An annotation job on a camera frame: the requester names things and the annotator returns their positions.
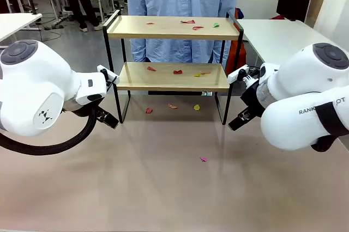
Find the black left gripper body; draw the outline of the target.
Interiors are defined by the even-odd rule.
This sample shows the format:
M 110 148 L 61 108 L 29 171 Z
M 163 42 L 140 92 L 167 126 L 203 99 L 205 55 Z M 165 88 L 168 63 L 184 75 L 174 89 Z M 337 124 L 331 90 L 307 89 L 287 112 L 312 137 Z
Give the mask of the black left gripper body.
M 92 101 L 86 105 L 79 104 L 75 99 L 71 98 L 63 103 L 63 111 L 72 112 L 78 117 L 89 117 L 91 113 L 97 117 L 98 106 L 101 103 L 101 99 Z

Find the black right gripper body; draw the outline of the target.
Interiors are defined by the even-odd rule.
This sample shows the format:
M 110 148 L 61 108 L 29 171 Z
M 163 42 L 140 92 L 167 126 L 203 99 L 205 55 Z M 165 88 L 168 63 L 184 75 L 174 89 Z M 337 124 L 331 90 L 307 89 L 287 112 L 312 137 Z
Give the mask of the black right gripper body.
M 246 104 L 247 108 L 243 110 L 239 117 L 241 119 L 253 119 L 254 117 L 262 117 L 265 108 L 260 104 L 257 98 L 257 87 L 259 86 L 258 80 L 253 83 L 240 97 Z

